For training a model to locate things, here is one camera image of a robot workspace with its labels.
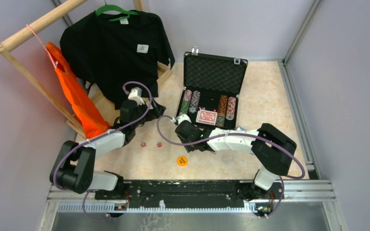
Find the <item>black aluminium poker case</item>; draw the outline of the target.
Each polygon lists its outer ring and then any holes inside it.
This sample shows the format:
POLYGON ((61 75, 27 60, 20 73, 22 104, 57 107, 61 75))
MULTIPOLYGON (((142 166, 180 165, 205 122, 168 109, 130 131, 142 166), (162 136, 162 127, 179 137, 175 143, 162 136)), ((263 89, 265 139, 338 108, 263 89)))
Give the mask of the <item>black aluminium poker case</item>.
MULTIPOLYGON (((236 128, 238 96, 241 92, 243 79, 248 67, 248 60, 232 57, 224 57, 210 54, 194 53, 187 51, 184 53, 184 90, 200 92, 198 109, 195 113, 187 112, 192 124, 198 128, 236 128), (221 95, 235 97, 236 110, 233 120, 225 119, 223 127, 216 125, 206 125, 196 122, 198 111, 208 110, 218 113, 219 100, 221 95)), ((181 101, 176 115, 179 116, 181 101)))

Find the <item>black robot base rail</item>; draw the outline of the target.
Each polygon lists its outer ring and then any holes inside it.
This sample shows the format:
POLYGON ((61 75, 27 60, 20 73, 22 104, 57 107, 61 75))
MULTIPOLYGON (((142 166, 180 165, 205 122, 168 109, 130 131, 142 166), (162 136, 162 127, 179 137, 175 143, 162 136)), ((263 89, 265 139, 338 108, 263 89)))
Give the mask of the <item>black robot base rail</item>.
POLYGON ((113 191, 97 191, 95 199, 128 201, 129 208, 241 208, 251 200, 279 199, 281 189, 275 182, 265 191, 252 180, 125 180, 113 191))

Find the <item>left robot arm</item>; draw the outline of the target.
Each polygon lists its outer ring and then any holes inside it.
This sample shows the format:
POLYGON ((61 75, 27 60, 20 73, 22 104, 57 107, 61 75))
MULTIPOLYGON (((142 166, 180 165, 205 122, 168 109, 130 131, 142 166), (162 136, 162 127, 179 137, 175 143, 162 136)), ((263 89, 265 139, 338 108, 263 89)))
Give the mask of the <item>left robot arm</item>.
POLYGON ((149 105, 125 100, 119 111, 113 126, 100 135, 83 142, 63 143, 49 176, 54 186, 78 194, 88 191, 122 192, 124 178, 113 172, 96 171, 95 161, 129 144, 135 137, 136 128, 161 117, 166 107, 155 100, 151 100, 149 105))

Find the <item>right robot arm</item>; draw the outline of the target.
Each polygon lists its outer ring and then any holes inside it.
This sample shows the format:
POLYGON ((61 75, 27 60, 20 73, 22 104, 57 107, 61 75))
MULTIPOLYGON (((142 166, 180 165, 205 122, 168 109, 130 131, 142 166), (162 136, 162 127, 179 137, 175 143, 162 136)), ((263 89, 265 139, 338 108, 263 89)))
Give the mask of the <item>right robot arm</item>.
POLYGON ((273 182, 287 176, 296 143, 273 125, 263 123, 257 130, 199 129, 189 121, 177 125, 175 133, 188 152, 239 151, 254 155, 262 167, 250 186, 243 185, 243 200, 268 198, 273 182))

